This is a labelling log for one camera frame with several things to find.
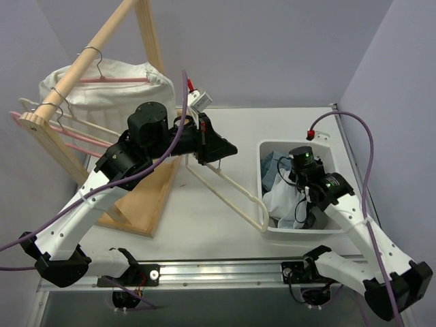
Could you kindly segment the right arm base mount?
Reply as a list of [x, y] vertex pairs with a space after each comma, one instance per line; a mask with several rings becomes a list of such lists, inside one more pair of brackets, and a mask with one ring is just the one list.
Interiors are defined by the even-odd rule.
[[[303, 261], [285, 261], [281, 263], [282, 279], [289, 287], [293, 300], [302, 305], [324, 305], [330, 296], [331, 282], [325, 277], [313, 275], [309, 268], [305, 268]], [[297, 298], [293, 286], [308, 284], [300, 291], [300, 298]]]

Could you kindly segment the light white shirt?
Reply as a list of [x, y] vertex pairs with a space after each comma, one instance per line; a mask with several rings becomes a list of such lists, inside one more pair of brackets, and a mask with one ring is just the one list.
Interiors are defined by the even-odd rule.
[[271, 219], [279, 229], [303, 229], [307, 214], [307, 201], [291, 186], [290, 171], [280, 169], [269, 192], [263, 195], [263, 203]]

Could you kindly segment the cream white garment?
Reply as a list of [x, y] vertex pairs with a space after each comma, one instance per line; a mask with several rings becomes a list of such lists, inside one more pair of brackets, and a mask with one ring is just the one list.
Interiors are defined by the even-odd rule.
[[[107, 78], [147, 77], [149, 83], [78, 83], [69, 94], [62, 93], [67, 99], [66, 103], [62, 103], [64, 114], [70, 114], [122, 134], [127, 129], [128, 117], [140, 104], [158, 102], [166, 107], [168, 125], [172, 126], [177, 116], [174, 85], [149, 62], [133, 65], [113, 59], [103, 59], [100, 69]], [[85, 78], [98, 76], [99, 73], [94, 63], [84, 74]], [[61, 122], [111, 143], [118, 139], [118, 136], [71, 121], [64, 116]]]

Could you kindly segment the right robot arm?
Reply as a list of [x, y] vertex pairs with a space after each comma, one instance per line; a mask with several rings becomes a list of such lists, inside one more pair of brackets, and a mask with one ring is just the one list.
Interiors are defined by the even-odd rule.
[[310, 146], [292, 149], [289, 158], [291, 180], [303, 188], [310, 208], [335, 222], [367, 261], [358, 264], [320, 245], [304, 255], [303, 275], [310, 281], [332, 279], [358, 292], [387, 322], [423, 298], [431, 267], [412, 260], [365, 217], [351, 185], [339, 173], [327, 173]]

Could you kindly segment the cream hanger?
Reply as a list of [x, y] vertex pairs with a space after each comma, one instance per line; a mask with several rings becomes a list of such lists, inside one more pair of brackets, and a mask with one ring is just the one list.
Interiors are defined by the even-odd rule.
[[[27, 98], [22, 98], [22, 97], [18, 99], [18, 102], [23, 107], [23, 109], [25, 111], [30, 111], [30, 112], [35, 111], [36, 108], [39, 106], [39, 104], [37, 102], [33, 102], [33, 101], [31, 101], [31, 100], [29, 100]], [[115, 131], [112, 131], [110, 129], [107, 129], [105, 127], [101, 127], [99, 125], [96, 125], [96, 124], [93, 124], [93, 123], [90, 123], [90, 122], [87, 122], [87, 121], [84, 121], [82, 119], [78, 119], [77, 117], [72, 116], [70, 114], [63, 114], [63, 116], [66, 119], [69, 119], [71, 121], [75, 121], [75, 122], [80, 123], [82, 125], [86, 125], [88, 127], [96, 129], [96, 130], [100, 130], [100, 131], [102, 131], [104, 133], [107, 133], [107, 134], [110, 134], [110, 135], [113, 135], [113, 136], [120, 136], [120, 133], [117, 133]]]

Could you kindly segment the pink hanger front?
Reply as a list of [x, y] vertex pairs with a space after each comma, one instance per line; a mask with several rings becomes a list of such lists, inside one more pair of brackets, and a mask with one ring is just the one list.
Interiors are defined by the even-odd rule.
[[[11, 120], [13, 120], [13, 122], [15, 122], [15, 124], [17, 124], [17, 126], [19, 126], [19, 128], [24, 129], [23, 125], [20, 122], [20, 117], [21, 117], [20, 113], [14, 112], [14, 111], [9, 111], [9, 116], [10, 116]], [[102, 148], [104, 150], [106, 150], [111, 145], [111, 143], [94, 140], [92, 138], [88, 138], [86, 136], [77, 134], [77, 133], [75, 133], [73, 131], [69, 131], [67, 129], [62, 129], [60, 127], [54, 127], [52, 125], [51, 125], [51, 127], [58, 134], [61, 134], [63, 136], [67, 136], [67, 137], [71, 138], [72, 140], [81, 141], [83, 143]], [[88, 148], [80, 147], [80, 146], [77, 146], [75, 144], [68, 143], [68, 142], [65, 145], [71, 149], [74, 149], [74, 150], [79, 151], [81, 153], [84, 153], [86, 155], [90, 155], [92, 157], [101, 157], [100, 153], [97, 153], [95, 151], [90, 151]]]

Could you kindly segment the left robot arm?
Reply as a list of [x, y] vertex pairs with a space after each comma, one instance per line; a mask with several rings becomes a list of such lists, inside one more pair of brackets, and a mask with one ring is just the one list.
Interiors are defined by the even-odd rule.
[[55, 220], [38, 233], [24, 233], [21, 247], [35, 259], [40, 277], [57, 287], [71, 286], [85, 276], [131, 285], [141, 274], [133, 255], [116, 247], [103, 253], [87, 250], [80, 246], [83, 236], [166, 158], [192, 154], [204, 166], [237, 152], [204, 113], [198, 119], [179, 116], [169, 127], [163, 104], [140, 104], [128, 117], [127, 129], [97, 160], [88, 179]]

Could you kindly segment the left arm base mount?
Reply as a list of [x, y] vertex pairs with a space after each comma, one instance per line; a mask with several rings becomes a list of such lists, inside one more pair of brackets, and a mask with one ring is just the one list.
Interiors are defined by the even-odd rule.
[[160, 265], [134, 264], [120, 277], [99, 277], [97, 287], [114, 288], [112, 291], [112, 304], [117, 310], [156, 310], [157, 305], [144, 297], [144, 289], [157, 287], [159, 278]]

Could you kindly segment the wire hanger white shirt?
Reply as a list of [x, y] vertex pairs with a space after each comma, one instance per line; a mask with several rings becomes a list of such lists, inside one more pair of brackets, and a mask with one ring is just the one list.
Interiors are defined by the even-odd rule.
[[[231, 179], [228, 175], [224, 174], [220, 164], [213, 166], [208, 163], [208, 168], [215, 176], [219, 177], [225, 184], [224, 186], [215, 186], [207, 181], [190, 163], [190, 159], [193, 159], [193, 155], [185, 156], [185, 168], [191, 173], [203, 186], [211, 191], [216, 197], [218, 197], [228, 208], [234, 211], [239, 217], [244, 219], [249, 225], [255, 228], [260, 233], [266, 233], [268, 231], [270, 216], [263, 203], [263, 201], [253, 195], [249, 190], [245, 189], [242, 185]], [[252, 213], [246, 211], [242, 206], [242, 198], [246, 201], [257, 206], [260, 216], [254, 217]]]

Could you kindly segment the blue denim garment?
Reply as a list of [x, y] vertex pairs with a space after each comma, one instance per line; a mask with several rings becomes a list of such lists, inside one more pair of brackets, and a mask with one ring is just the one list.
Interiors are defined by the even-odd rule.
[[261, 184], [264, 191], [270, 191], [276, 175], [278, 174], [277, 163], [285, 155], [272, 151], [260, 161]]

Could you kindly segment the pink hanger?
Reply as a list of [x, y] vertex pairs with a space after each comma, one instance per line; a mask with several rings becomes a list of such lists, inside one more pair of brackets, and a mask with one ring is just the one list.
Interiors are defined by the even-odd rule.
[[97, 84], [97, 83], [149, 83], [149, 79], [147, 77], [134, 77], [134, 78], [113, 78], [113, 77], [105, 77], [100, 69], [100, 64], [103, 60], [103, 54], [101, 50], [94, 46], [86, 46], [79, 53], [78, 56], [82, 54], [85, 50], [94, 50], [99, 54], [98, 62], [96, 63], [96, 68], [99, 73], [99, 76], [96, 78], [82, 78], [78, 81], [79, 84]]
[[[14, 111], [9, 111], [9, 116], [10, 116], [11, 120], [13, 120], [13, 122], [15, 122], [15, 124], [17, 124], [17, 126], [19, 126], [19, 128], [24, 129], [23, 125], [20, 122], [20, 117], [21, 117], [20, 113], [14, 112]], [[75, 133], [73, 131], [69, 131], [67, 129], [62, 129], [60, 127], [54, 127], [52, 125], [51, 125], [51, 127], [58, 134], [61, 134], [63, 136], [67, 136], [67, 137], [71, 138], [72, 140], [81, 141], [83, 143], [102, 148], [104, 150], [106, 150], [111, 145], [111, 143], [94, 140], [92, 138], [88, 138], [86, 136], [77, 134], [77, 133]], [[71, 149], [74, 149], [74, 150], [79, 151], [81, 153], [84, 153], [86, 155], [90, 155], [92, 157], [101, 157], [100, 153], [97, 153], [95, 151], [90, 151], [88, 148], [80, 147], [80, 146], [77, 146], [75, 144], [68, 143], [68, 142], [65, 145]]]

